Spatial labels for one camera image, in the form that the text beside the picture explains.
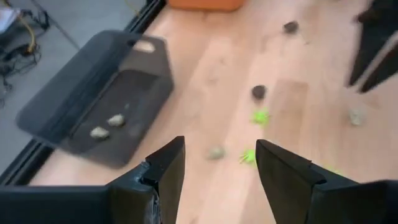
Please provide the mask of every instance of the pebble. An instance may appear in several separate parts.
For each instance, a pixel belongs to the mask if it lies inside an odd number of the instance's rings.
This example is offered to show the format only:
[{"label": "pebble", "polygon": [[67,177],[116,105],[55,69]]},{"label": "pebble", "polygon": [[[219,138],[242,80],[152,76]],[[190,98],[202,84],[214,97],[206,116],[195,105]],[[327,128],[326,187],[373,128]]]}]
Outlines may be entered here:
[{"label": "pebble", "polygon": [[104,140],[109,137],[109,131],[102,127],[96,127],[95,129],[91,130],[90,136],[94,139]]},{"label": "pebble", "polygon": [[364,121],[364,114],[360,110],[350,110],[349,120],[353,126],[360,126]]},{"label": "pebble", "polygon": [[225,149],[221,146],[214,147],[209,150],[207,158],[210,160],[222,159],[225,156]]},{"label": "pebble", "polygon": [[266,87],[264,85],[257,85],[255,87],[253,87],[253,89],[251,90],[251,93],[253,95],[253,97],[255,97],[255,99],[257,100],[262,100],[266,97]]},{"label": "pebble", "polygon": [[108,124],[113,127],[120,127],[124,125],[124,116],[121,114],[117,114],[112,118],[108,119]]},{"label": "pebble", "polygon": [[294,34],[299,29],[297,21],[290,21],[284,25],[284,31],[286,34]]}]

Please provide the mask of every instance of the cable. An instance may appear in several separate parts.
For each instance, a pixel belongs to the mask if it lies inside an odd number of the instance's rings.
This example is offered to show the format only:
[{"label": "cable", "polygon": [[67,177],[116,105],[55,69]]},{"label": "cable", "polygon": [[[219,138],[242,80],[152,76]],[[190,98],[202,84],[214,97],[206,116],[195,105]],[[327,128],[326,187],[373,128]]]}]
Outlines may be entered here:
[{"label": "cable", "polygon": [[128,0],[124,0],[124,2],[126,3],[127,6],[129,6],[129,8],[136,13],[136,16],[139,16],[139,11],[131,4],[129,3]]},{"label": "cable", "polygon": [[[3,1],[3,3],[4,3],[7,7],[11,8],[11,5],[8,3],[7,0],[2,0],[2,1]],[[22,18],[21,14],[19,14],[19,13],[18,13],[18,19],[19,19],[19,21],[25,26],[25,28],[26,28],[26,29],[28,30],[28,32],[29,32],[29,35],[30,35],[30,44],[29,44],[29,46],[28,46],[28,48],[27,48],[26,51],[27,51],[28,54],[32,54],[33,51],[34,51],[34,49],[35,49],[35,46],[36,46],[36,36],[35,36],[35,33],[33,32],[33,30],[32,30],[32,28],[30,27],[30,25],[25,21],[24,18]]]},{"label": "cable", "polygon": [[[40,5],[36,0],[30,0],[31,1],[31,3],[34,5],[34,6],[36,6],[38,9],[40,9],[41,11],[46,11],[45,9],[44,9],[44,7],[42,6],[42,5]],[[62,27],[61,27],[61,25],[52,17],[52,16],[50,16],[49,14],[47,14],[47,16],[49,17],[49,19],[51,20],[51,22],[52,22],[52,25],[54,25],[62,34],[63,34],[63,36],[69,41],[69,43],[71,43],[72,45],[73,45],[73,47],[77,50],[77,51],[79,51],[81,48],[80,48],[80,46],[79,46],[79,44],[75,41],[75,40],[73,40],[73,38],[72,38],[72,36],[70,36],[69,34],[68,34],[68,32],[66,32],[66,30],[64,30]]]},{"label": "cable", "polygon": [[6,77],[14,74],[25,74],[35,67],[42,58],[40,45],[36,45],[34,52],[29,56],[16,55],[12,60],[8,61],[11,71],[6,73]]}]

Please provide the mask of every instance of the black cable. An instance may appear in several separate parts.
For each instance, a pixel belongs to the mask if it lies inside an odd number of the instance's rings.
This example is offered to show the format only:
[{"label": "black cable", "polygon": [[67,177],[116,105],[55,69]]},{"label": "black cable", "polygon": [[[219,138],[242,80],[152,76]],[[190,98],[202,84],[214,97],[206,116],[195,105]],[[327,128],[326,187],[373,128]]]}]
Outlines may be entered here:
[{"label": "black cable", "polygon": [[[30,0],[33,5],[35,5],[37,8],[39,8],[41,11],[47,12],[42,5],[40,5],[36,0]],[[73,38],[60,26],[60,24],[49,14],[47,14],[49,19],[51,20],[52,24],[65,36],[66,39],[74,46],[74,48],[77,49],[77,51],[80,50],[79,44],[73,40]]]},{"label": "black cable", "polygon": [[[19,54],[14,55],[9,60],[4,60],[4,58],[2,58],[0,77],[2,78],[2,85],[4,87],[4,95],[13,89],[13,85],[9,83],[7,79],[14,74],[25,74],[29,72],[38,64],[41,57],[40,45],[36,45],[30,55],[25,55],[24,51],[21,50]],[[0,97],[0,108],[3,108],[4,105],[5,100],[4,96],[2,96]]]},{"label": "black cable", "polygon": [[39,11],[37,16],[33,15],[33,12],[28,9],[22,9],[21,14],[23,17],[29,16],[32,21],[38,24],[44,31],[50,27],[49,14],[47,11]]}]

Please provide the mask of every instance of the concrete floor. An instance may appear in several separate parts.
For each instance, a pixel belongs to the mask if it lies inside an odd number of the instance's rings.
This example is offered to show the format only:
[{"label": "concrete floor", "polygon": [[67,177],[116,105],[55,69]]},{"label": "concrete floor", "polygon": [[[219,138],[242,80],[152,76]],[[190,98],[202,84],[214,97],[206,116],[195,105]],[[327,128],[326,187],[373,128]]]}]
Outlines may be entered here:
[{"label": "concrete floor", "polygon": [[[129,0],[137,10],[145,0]],[[25,0],[10,0],[14,7],[36,8]],[[82,47],[91,36],[105,29],[124,29],[134,17],[133,11],[124,0],[38,0],[70,37]],[[15,24],[0,38],[0,44],[7,49],[28,42],[29,35],[23,27]],[[42,58],[29,73],[14,75],[9,81],[14,85],[6,95],[4,108],[0,109],[0,173],[15,159],[18,153],[32,139],[15,125],[18,111],[73,57],[76,47],[55,26],[52,26],[38,40]]]}]

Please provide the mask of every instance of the plastic bin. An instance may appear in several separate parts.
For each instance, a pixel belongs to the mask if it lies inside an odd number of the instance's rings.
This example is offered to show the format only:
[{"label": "plastic bin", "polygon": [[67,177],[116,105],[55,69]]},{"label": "plastic bin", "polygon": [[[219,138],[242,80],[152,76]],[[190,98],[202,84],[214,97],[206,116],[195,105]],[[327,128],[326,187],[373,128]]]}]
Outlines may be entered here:
[{"label": "plastic bin", "polygon": [[233,11],[239,9],[246,0],[167,0],[169,5],[179,9],[201,9]]}]

